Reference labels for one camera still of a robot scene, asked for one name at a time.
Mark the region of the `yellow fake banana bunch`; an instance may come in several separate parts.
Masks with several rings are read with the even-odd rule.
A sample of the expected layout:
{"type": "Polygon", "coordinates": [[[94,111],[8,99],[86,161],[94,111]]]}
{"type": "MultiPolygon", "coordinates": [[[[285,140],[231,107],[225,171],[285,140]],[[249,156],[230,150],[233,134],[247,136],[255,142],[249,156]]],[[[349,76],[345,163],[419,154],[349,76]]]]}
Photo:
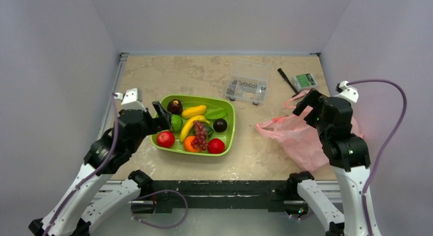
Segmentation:
{"type": "Polygon", "coordinates": [[[210,124],[210,121],[208,121],[202,115],[197,115],[197,116],[194,116],[194,117],[188,119],[188,121],[185,123],[185,125],[183,126],[183,128],[181,129],[180,134],[179,134],[179,141],[181,143],[184,142],[184,140],[186,139],[186,137],[187,137],[189,131],[191,130],[191,128],[193,127],[195,121],[210,124]]]}

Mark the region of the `pink plastic bag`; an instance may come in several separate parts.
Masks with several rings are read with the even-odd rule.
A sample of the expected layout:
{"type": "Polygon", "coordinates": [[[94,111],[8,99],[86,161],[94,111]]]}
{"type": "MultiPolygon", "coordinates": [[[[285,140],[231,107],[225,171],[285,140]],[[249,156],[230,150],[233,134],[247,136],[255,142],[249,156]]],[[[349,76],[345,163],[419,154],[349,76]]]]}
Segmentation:
{"type": "MultiPolygon", "coordinates": [[[[303,91],[300,100],[308,91],[303,91]]],[[[293,113],[273,118],[256,125],[265,137],[278,141],[289,158],[306,171],[315,171],[330,164],[350,172],[355,167],[369,167],[370,158],[366,142],[359,132],[355,119],[351,119],[352,136],[342,140],[320,140],[317,130],[308,125],[304,115],[293,113]]]]}

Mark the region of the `red fake grape bunch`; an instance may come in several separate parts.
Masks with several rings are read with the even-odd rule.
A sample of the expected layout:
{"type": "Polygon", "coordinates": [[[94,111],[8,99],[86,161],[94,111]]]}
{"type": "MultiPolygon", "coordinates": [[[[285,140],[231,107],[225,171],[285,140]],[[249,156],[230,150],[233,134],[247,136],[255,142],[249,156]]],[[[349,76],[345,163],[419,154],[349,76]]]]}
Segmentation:
{"type": "Polygon", "coordinates": [[[194,121],[194,136],[195,139],[191,142],[193,148],[197,149],[198,152],[204,151],[208,148],[208,127],[209,124],[194,121]]]}

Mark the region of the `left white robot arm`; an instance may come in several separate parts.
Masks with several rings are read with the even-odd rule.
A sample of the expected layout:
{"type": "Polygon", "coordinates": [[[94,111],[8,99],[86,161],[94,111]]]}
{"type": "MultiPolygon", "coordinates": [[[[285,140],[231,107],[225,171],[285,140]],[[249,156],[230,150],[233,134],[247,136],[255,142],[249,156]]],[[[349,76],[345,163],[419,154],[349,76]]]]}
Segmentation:
{"type": "Polygon", "coordinates": [[[160,102],[152,103],[152,117],[139,100],[122,102],[113,126],[90,147],[73,183],[58,204],[43,218],[33,220],[33,235],[90,235],[104,219],[129,200],[145,200],[152,194],[153,180],[143,171],[130,173],[113,192],[93,203],[103,185],[138,150],[150,135],[171,127],[171,113],[160,102]]]}

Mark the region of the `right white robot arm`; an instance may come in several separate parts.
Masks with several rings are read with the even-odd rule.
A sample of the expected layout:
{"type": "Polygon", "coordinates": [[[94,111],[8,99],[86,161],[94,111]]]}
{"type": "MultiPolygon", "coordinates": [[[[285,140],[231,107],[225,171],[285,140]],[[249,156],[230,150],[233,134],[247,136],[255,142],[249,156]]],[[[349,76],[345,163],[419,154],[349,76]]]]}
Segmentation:
{"type": "Polygon", "coordinates": [[[297,103],[294,115],[300,116],[307,107],[312,109],[304,120],[316,129],[322,150],[333,168],[343,211],[318,188],[310,172],[290,174],[285,190],[290,197],[307,203],[326,235],[380,235],[367,187],[371,174],[369,150],[366,142],[352,132],[351,103],[312,89],[297,103]]]}

